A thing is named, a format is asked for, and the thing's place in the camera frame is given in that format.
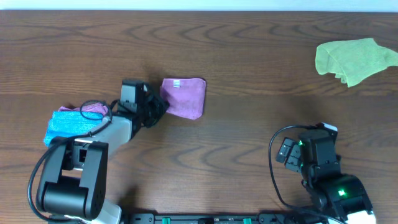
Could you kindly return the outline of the purple cloth with label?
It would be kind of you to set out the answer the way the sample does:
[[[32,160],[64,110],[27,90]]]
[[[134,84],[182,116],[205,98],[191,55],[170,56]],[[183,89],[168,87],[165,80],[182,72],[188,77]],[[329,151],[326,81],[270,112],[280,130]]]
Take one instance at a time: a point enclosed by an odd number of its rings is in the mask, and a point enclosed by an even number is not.
[[[203,114],[206,81],[202,78],[165,78],[160,96],[169,104],[167,113],[187,119],[198,119]]]

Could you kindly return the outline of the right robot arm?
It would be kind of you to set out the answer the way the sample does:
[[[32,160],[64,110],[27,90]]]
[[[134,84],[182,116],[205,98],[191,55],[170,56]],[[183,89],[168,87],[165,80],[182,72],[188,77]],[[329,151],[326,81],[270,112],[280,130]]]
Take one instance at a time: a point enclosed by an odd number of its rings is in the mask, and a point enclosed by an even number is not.
[[[335,150],[338,129],[326,123],[300,129],[297,139],[283,139],[275,157],[302,176],[301,184],[312,201],[311,207],[289,206],[299,214],[295,222],[376,224],[363,183],[341,171],[341,156]]]

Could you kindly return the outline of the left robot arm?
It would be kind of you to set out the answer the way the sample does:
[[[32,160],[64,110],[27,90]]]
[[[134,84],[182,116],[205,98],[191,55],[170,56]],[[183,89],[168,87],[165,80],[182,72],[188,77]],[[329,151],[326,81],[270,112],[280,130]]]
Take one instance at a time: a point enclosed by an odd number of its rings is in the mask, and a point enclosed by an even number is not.
[[[84,134],[53,138],[27,186],[30,209],[48,223],[121,222],[121,207],[106,200],[108,158],[142,128],[157,124],[169,104],[148,83],[123,80],[121,94],[102,102],[106,114]]]

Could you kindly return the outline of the folded purple cloth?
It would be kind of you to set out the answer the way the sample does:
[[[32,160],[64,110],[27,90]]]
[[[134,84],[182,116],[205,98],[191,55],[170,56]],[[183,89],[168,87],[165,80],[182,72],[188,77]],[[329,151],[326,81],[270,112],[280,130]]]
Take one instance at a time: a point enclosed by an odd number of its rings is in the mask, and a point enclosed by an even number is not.
[[[108,112],[108,109],[105,105],[101,103],[87,103],[80,107],[72,108],[71,106],[61,106],[58,111],[82,111],[82,112],[91,112],[91,113],[99,113],[105,115]]]

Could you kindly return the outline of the folded blue cloth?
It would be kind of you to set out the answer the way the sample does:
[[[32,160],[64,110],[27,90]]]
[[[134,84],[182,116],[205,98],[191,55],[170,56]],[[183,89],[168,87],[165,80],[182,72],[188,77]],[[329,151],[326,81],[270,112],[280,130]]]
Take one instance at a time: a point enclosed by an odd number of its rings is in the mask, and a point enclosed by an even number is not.
[[[87,133],[102,122],[103,115],[94,112],[54,111],[48,122],[44,144],[48,146],[57,136],[70,137]]]

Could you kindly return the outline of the green cloth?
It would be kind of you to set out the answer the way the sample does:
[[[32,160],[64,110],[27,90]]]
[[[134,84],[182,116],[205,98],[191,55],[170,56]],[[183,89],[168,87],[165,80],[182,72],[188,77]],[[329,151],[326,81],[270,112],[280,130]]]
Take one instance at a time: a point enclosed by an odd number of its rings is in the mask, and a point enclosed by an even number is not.
[[[318,74],[332,73],[347,87],[396,66],[397,52],[378,45],[373,38],[327,42],[317,47],[315,55]]]

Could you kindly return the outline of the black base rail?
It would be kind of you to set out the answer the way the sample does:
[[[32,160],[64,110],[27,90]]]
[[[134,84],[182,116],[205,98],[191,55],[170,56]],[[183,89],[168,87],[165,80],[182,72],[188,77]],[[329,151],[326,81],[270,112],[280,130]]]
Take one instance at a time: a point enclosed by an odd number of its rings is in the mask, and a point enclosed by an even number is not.
[[[260,213],[257,215],[210,214],[210,215],[155,215],[133,213],[123,215],[122,224],[296,224],[306,219],[295,213]]]

